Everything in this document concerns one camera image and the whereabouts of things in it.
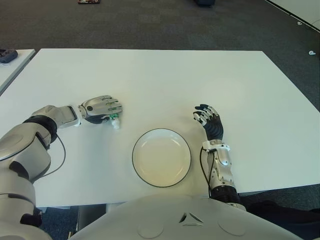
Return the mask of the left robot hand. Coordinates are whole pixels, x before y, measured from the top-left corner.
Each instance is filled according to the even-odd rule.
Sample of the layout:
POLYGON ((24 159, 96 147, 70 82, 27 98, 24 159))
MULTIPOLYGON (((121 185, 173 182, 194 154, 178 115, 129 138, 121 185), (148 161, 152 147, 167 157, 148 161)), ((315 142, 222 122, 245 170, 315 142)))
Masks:
POLYGON ((86 100, 78 109, 82 117, 91 124, 115 119, 123 111, 122 104, 110 95, 102 95, 86 100))

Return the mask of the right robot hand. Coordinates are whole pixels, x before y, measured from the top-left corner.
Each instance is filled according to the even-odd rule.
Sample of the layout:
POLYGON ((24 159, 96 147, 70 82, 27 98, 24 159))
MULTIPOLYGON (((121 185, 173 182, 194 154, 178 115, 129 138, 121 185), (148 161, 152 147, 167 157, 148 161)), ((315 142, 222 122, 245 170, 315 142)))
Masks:
POLYGON ((193 119, 199 122, 205 130, 208 141, 223 140, 224 128, 218 112, 210 105, 195 106, 193 119))

